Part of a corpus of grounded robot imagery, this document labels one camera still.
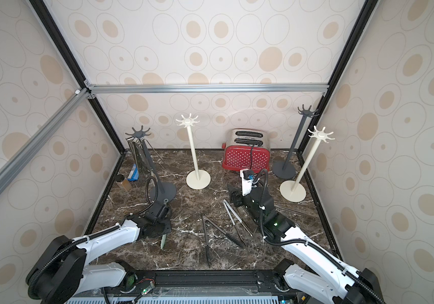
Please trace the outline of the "green tongs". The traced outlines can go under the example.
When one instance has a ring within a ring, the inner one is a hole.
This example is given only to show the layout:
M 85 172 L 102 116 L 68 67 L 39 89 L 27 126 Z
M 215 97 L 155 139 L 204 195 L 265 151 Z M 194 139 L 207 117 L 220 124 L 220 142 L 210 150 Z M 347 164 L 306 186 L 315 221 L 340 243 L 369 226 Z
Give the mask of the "green tongs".
M 167 234 L 164 234 L 161 238 L 161 244 L 160 244 L 160 248 L 163 250 L 165 248 L 165 244 L 166 244 L 166 240 L 167 240 Z

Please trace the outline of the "dark grey utensil rack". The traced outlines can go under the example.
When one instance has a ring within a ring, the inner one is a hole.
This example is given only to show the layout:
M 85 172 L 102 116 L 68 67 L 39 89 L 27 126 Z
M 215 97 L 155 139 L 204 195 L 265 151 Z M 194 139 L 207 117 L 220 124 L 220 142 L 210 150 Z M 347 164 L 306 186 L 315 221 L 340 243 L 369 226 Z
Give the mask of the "dark grey utensil rack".
M 169 203 L 175 198 L 176 187 L 170 182 L 162 182 L 159 174 L 157 173 L 156 166 L 152 160 L 150 151 L 144 141 L 145 137 L 150 135 L 149 131 L 150 128 L 148 128 L 147 130 L 143 130 L 143 126 L 141 126 L 140 130 L 135 130 L 135 128 L 133 127 L 132 132 L 126 133 L 126 135 L 128 136 L 127 138 L 133 137 L 135 138 L 135 140 L 140 139 L 142 142 L 143 150 L 146 155 L 149 167 L 151 169 L 151 175 L 149 177 L 156 178 L 156 185 L 150 190 L 150 194 L 156 195 L 156 191 L 158 191 L 156 201 L 159 201 L 161 203 Z

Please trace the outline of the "thin steel tongs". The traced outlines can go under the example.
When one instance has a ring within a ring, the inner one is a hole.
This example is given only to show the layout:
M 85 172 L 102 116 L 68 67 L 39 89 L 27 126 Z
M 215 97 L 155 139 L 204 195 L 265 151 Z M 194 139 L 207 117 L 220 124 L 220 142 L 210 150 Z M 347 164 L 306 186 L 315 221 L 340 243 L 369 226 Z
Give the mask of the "thin steel tongs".
M 135 140 L 135 147 L 139 175 L 142 179 L 147 179 L 151 175 L 151 169 L 149 167 L 140 139 Z

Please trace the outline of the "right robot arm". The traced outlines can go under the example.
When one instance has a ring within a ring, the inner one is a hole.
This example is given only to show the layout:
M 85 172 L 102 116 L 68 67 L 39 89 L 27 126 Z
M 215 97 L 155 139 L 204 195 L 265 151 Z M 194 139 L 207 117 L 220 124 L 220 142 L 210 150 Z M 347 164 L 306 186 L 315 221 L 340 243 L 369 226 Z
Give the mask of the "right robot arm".
M 299 290 L 321 303 L 384 303 L 377 276 L 341 261 L 278 212 L 268 190 L 268 171 L 239 172 L 242 186 L 228 187 L 230 202 L 243 207 L 257 225 L 264 242 L 283 248 L 310 270 L 285 260 L 277 268 L 279 289 Z

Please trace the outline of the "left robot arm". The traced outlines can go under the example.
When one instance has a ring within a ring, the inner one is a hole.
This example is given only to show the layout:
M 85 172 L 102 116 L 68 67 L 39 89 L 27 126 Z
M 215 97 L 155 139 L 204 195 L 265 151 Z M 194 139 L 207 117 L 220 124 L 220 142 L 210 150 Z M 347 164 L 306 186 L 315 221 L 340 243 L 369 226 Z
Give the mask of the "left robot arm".
M 100 256 L 146 238 L 158 238 L 171 231 L 171 209 L 167 191 L 155 177 L 155 187 L 145 190 L 149 206 L 127 215 L 121 223 L 82 237 L 55 238 L 26 277 L 28 296 L 42 303 L 66 303 L 73 296 L 89 290 L 119 288 L 124 293 L 148 293 L 154 280 L 137 276 L 123 261 L 104 265 L 92 262 Z

